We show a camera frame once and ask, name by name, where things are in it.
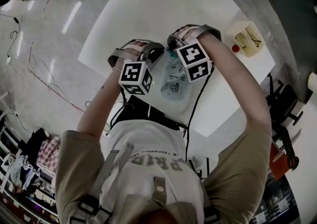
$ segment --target small box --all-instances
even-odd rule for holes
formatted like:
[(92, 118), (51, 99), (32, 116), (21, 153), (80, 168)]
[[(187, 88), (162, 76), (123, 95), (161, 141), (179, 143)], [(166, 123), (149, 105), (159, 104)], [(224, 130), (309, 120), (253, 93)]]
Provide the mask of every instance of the small box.
[(206, 78), (210, 74), (210, 58), (197, 39), (176, 51), (189, 82)]
[(125, 60), (119, 84), (131, 95), (147, 95), (152, 84), (152, 76), (146, 63)]
[(259, 53), (265, 46), (265, 41), (252, 21), (236, 21), (226, 31), (234, 44), (240, 47), (240, 52), (247, 57)]

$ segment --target shoulder strap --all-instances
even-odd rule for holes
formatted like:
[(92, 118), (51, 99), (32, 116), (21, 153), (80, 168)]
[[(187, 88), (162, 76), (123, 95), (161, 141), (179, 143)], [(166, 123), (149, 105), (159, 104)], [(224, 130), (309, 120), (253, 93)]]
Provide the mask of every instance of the shoulder strap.
[[(190, 167), (192, 168), (192, 170), (198, 176), (192, 161), (189, 160), (188, 162), (189, 162)], [(208, 194), (207, 194), (206, 189), (205, 189), (205, 187), (204, 187), (204, 185), (203, 185), (201, 180), (200, 180), (200, 184), (201, 184), (201, 188), (202, 188), (203, 194), (204, 194), (204, 215), (205, 215), (205, 222), (204, 223), (205, 224), (216, 223), (216, 222), (218, 222), (220, 220), (219, 211), (215, 207), (211, 206)]]
[(119, 153), (118, 150), (112, 150), (110, 152), (93, 186), (91, 187), (89, 194), (82, 197), (80, 202), (78, 203), (77, 205), (78, 209), (69, 220), (71, 224), (75, 224), (75, 223), (88, 223), (88, 224), (99, 223), (100, 224), (100, 223), (105, 223), (112, 216), (112, 210), (115, 204), (115, 200), (117, 198), (118, 177), (124, 165), (128, 162), (133, 149), (134, 149), (134, 145), (128, 143), (119, 161), (118, 173), (106, 196), (107, 202), (103, 204), (102, 206), (100, 206), (99, 196), (102, 191), (102, 185), (105, 182), (105, 180), (110, 176), (115, 157)]

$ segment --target black chair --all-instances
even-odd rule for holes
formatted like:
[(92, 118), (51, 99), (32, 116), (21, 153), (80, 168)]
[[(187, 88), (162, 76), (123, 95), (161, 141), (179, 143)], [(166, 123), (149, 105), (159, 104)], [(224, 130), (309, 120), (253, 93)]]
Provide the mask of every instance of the black chair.
[(266, 101), (267, 104), (271, 106), (271, 119), (276, 123), (281, 124), (286, 120), (287, 117), (290, 117), (294, 120), (293, 125), (297, 124), (298, 120), (302, 117), (303, 112), (301, 112), (298, 116), (295, 116), (291, 113), (297, 104), (297, 96), (294, 89), (290, 85), (287, 85), (280, 94), (279, 92), (281, 91), (284, 84), (279, 80), (278, 83), (280, 86), (274, 92), (271, 74), (269, 74), (268, 77), (270, 79), (270, 94), (266, 98)]
[(267, 104), (270, 106), (272, 130), (276, 133), (272, 136), (272, 140), (274, 142), (276, 142), (277, 140), (282, 141), (287, 156), (288, 167), (294, 170), (299, 164), (299, 159), (295, 156), (295, 152), (287, 129), (281, 124), (286, 120), (287, 117), (290, 117), (294, 120), (293, 125), (297, 124), (299, 119), (302, 117), (303, 112), (301, 112), (298, 116), (295, 116), (291, 113), (291, 111), (297, 104), (297, 96), (293, 88), (290, 85), (287, 85), (284, 87), (282, 93), (280, 93), (284, 84), (279, 80), (278, 83), (280, 85), (274, 92), (273, 78), (271, 74), (268, 74), (268, 77), (270, 79), (270, 94), (267, 96), (266, 101)]

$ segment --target cable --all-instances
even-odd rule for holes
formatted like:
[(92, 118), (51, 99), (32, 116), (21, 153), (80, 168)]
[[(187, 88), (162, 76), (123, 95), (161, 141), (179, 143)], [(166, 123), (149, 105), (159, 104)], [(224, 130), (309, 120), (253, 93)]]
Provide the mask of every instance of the cable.
[(15, 113), (9, 113), (9, 114), (14, 115), (14, 116), (19, 120), (20, 125), (22, 126), (22, 128), (23, 128), (25, 131), (27, 131), (28, 133), (32, 134), (31, 131), (29, 131), (28, 129), (26, 129), (26, 128), (23, 126), (23, 124), (22, 124), (21, 119), (19, 118), (19, 116), (17, 116)]
[(87, 102), (85, 102), (85, 107), (86, 107), (86, 108), (88, 108), (87, 103), (89, 103), (89, 104), (90, 104), (90, 103), (91, 103), (91, 101), (87, 101)]
[(184, 136), (185, 136), (186, 131), (187, 131), (187, 144), (186, 144), (186, 157), (185, 157), (186, 160), (185, 160), (185, 161), (187, 161), (187, 151), (188, 151), (188, 146), (189, 146), (189, 127), (190, 127), (190, 123), (191, 123), (191, 121), (192, 121), (192, 119), (193, 119), (193, 116), (194, 116), (194, 113), (195, 113), (195, 110), (196, 110), (198, 101), (199, 101), (199, 99), (200, 99), (200, 96), (202, 95), (202, 93), (203, 93), (203, 91), (204, 91), (204, 89), (205, 89), (205, 87), (206, 87), (206, 85), (207, 85), (207, 83), (208, 83), (208, 81), (209, 81), (209, 79), (210, 79), (210, 77), (211, 77), (213, 71), (214, 71), (214, 64), (212, 63), (210, 75), (208, 75), (208, 77), (207, 77), (207, 79), (206, 79), (206, 81), (205, 81), (205, 83), (204, 83), (202, 89), (200, 90), (200, 93), (199, 93), (199, 95), (198, 95), (198, 97), (197, 97), (197, 99), (196, 99), (196, 102), (195, 102), (195, 105), (194, 105), (192, 114), (191, 114), (191, 116), (190, 116), (190, 118), (189, 118), (189, 122), (188, 122), (187, 129), (184, 130)]
[(11, 51), (12, 45), (14, 44), (15, 40), (16, 40), (17, 37), (18, 37), (18, 34), (20, 33), (20, 23), (19, 23), (18, 19), (17, 19), (16, 17), (14, 17), (14, 16), (5, 15), (5, 14), (2, 14), (2, 13), (0, 13), (0, 15), (1, 15), (1, 16), (5, 16), (5, 17), (8, 17), (8, 18), (13, 18), (13, 20), (15, 21), (15, 23), (19, 25), (19, 30), (18, 30), (18, 31), (13, 30), (12, 32), (10, 32), (10, 39), (11, 39), (11, 40), (13, 39), (14, 33), (16, 34), (16, 35), (15, 35), (15, 38), (13, 39), (13, 41), (12, 41), (12, 43), (11, 43), (11, 45), (10, 45), (9, 50), (8, 50), (7, 53), (6, 53), (6, 55), (7, 55), (8, 57), (10, 57), (10, 54), (9, 54), (9, 53), (10, 53), (10, 51)]
[(113, 120), (115, 119), (115, 117), (119, 114), (119, 112), (120, 112), (122, 109), (126, 109), (127, 106), (131, 106), (131, 107), (132, 107), (132, 110), (134, 110), (133, 104), (126, 103), (127, 100), (126, 100), (126, 98), (125, 98), (124, 90), (123, 90), (122, 87), (121, 87), (121, 94), (122, 94), (122, 98), (123, 98), (122, 107), (116, 112), (116, 114), (115, 114), (115, 115), (113, 116), (113, 118), (111, 119), (111, 121), (110, 121), (110, 130), (112, 129), (112, 122), (113, 122)]
[(24, 130), (26, 130), (28, 133), (32, 134), (32, 132), (30, 132), (29, 130), (27, 130), (27, 129), (23, 126), (23, 124), (22, 124), (22, 122), (21, 122), (21, 119), (20, 119), (18, 116), (16, 116), (16, 117), (18, 118), (18, 120), (19, 120), (19, 122), (20, 122), (22, 128), (23, 128)]
[[(52, 78), (52, 83), (46, 83), (44, 82), (39, 76), (36, 75), (36, 66), (38, 64), (38, 62), (41, 62), (44, 67), (46, 68), (46, 70), (48, 71), (48, 73), (51, 75)], [(22, 74), (19, 74), (14, 67), (12, 67), (11, 65), (9, 65), (11, 68), (14, 69), (15, 74), (20, 77), (26, 84), (31, 84), (29, 82), (26, 82), (24, 80), (24, 70), (21, 70), (21, 72), (23, 72)], [(51, 70), (49, 69), (49, 67), (45, 64), (45, 62), (42, 59), (39, 59), (38, 61), (35, 60), (34, 56), (32, 55), (32, 46), (30, 47), (30, 53), (29, 53), (29, 58), (28, 58), (28, 65), (27, 65), (27, 70), (29, 73), (33, 74), (33, 81), (35, 78), (37, 78), (39, 81), (41, 81), (44, 85), (46, 85), (46, 87), (48, 88), (49, 91), (53, 91), (54, 93), (56, 93), (58, 96), (60, 96), (63, 100), (65, 100), (66, 102), (68, 102), (70, 105), (72, 105), (80, 114), (82, 114), (84, 111), (81, 110), (79, 107), (77, 107), (76, 105), (74, 105), (73, 103), (70, 102), (70, 100), (68, 99), (68, 97), (66, 96), (66, 94), (62, 91), (62, 89), (55, 84), (55, 79), (53, 76), (53, 73), (51, 72)], [(63, 96), (58, 93), (55, 88), (57, 88), (62, 94)]]

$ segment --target plaid cloth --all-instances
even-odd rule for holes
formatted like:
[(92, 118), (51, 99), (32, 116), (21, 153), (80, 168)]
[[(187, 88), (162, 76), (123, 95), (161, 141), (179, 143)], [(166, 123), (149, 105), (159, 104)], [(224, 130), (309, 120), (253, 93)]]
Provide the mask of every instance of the plaid cloth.
[(59, 146), (59, 137), (54, 137), (51, 141), (43, 141), (41, 145), (36, 164), (49, 176), (55, 176), (59, 156)]

